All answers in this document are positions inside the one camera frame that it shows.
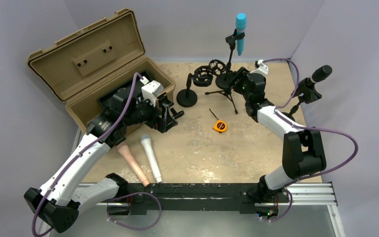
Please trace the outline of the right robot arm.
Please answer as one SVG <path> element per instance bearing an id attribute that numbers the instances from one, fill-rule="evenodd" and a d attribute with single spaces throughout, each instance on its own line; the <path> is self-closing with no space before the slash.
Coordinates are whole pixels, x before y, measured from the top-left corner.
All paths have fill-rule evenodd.
<path id="1" fill-rule="evenodd" d="M 241 67 L 231 74 L 228 85 L 245 99 L 248 116 L 270 129 L 283 142 L 282 164 L 262 176 L 246 197 L 258 203 L 273 199 L 291 182 L 326 169 L 326 157 L 319 131 L 299 128 L 265 97 L 266 78 Z"/>

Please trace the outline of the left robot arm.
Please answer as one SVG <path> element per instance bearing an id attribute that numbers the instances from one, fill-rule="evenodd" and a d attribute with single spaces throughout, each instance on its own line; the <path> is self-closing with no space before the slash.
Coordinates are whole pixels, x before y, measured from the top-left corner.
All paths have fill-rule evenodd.
<path id="1" fill-rule="evenodd" d="M 132 87 L 121 88 L 101 102 L 103 111 L 89 124 L 62 167 L 41 187 L 25 192 L 24 199 L 34 213 L 33 222 L 41 219 L 51 230 L 62 233 L 92 205 L 110 199 L 125 200 L 130 194 L 128 182 L 115 173 L 82 191 L 77 191 L 77 187 L 102 156 L 124 142 L 129 126 L 145 124 L 165 133 L 184 114 L 174 109 L 166 93 L 151 100 Z"/>

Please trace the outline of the pink microphone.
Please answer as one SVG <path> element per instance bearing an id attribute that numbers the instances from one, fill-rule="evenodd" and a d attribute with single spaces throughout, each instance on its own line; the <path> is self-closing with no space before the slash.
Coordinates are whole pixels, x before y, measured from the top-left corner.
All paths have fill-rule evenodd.
<path id="1" fill-rule="evenodd" d="M 135 160 L 135 158 L 133 157 L 133 155 L 131 154 L 129 147 L 124 142 L 122 142 L 116 146 L 116 149 L 119 152 L 119 154 L 124 157 L 126 162 L 129 164 L 129 166 L 136 174 L 136 177 L 143 184 L 143 186 L 147 187 L 150 184 L 150 182 L 143 170 L 141 169 L 141 167 L 139 166 L 139 164 L 137 163 L 137 161 Z"/>

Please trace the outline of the white grey-headed microphone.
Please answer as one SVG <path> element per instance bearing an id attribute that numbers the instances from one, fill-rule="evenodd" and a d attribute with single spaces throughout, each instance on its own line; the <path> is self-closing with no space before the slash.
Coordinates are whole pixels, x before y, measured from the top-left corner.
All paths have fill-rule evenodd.
<path id="1" fill-rule="evenodd" d="M 148 162 L 150 164 L 155 182 L 162 183 L 163 180 L 162 180 L 161 172 L 160 172 L 160 169 L 159 169 L 159 166 L 158 166 L 158 163 L 157 163 L 157 160 L 152 148 L 152 140 L 150 136 L 147 134 L 143 134 L 140 137 L 140 143 L 143 146 L 145 153 L 147 155 Z"/>

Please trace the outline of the black tripod shock-mount stand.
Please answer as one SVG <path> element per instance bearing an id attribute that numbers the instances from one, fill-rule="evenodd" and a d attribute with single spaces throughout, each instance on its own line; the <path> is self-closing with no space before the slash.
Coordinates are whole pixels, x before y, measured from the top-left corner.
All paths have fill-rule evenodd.
<path id="1" fill-rule="evenodd" d="M 231 94 L 231 88 L 227 84 L 227 76 L 229 75 L 229 69 L 226 64 L 218 59 L 213 59 L 208 64 L 210 72 L 216 76 L 215 84 L 220 90 L 205 92 L 205 95 L 218 93 L 225 96 L 228 100 L 232 102 L 234 112 L 238 114 L 234 100 Z"/>

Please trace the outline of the black round-base clip stand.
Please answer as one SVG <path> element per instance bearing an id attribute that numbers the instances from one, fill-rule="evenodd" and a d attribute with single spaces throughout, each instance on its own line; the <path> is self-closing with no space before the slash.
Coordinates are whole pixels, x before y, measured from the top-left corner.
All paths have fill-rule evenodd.
<path id="1" fill-rule="evenodd" d="M 227 78 L 231 74 L 231 60 L 233 56 L 233 51 L 236 48 L 236 42 L 238 40 L 242 40 L 245 37 L 245 33 L 238 33 L 237 29 L 234 30 L 233 34 L 226 37 L 226 43 L 229 45 L 230 48 L 230 55 L 229 60 L 225 67 L 225 72 L 220 73 L 220 75 L 216 76 L 216 86 L 222 90 L 228 89 L 229 86 L 227 85 Z"/>

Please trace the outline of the blue microphone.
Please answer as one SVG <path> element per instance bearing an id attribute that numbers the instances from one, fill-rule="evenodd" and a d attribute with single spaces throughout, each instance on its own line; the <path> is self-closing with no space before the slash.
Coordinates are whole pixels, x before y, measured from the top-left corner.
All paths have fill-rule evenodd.
<path id="1" fill-rule="evenodd" d="M 247 25 L 247 17 L 245 13 L 239 13 L 236 16 L 235 20 L 235 27 L 236 27 L 236 32 L 237 35 L 242 35 L 239 37 L 236 43 L 236 50 L 238 56 L 241 56 L 243 51 L 244 51 L 244 34 L 245 34 L 245 29 Z"/>

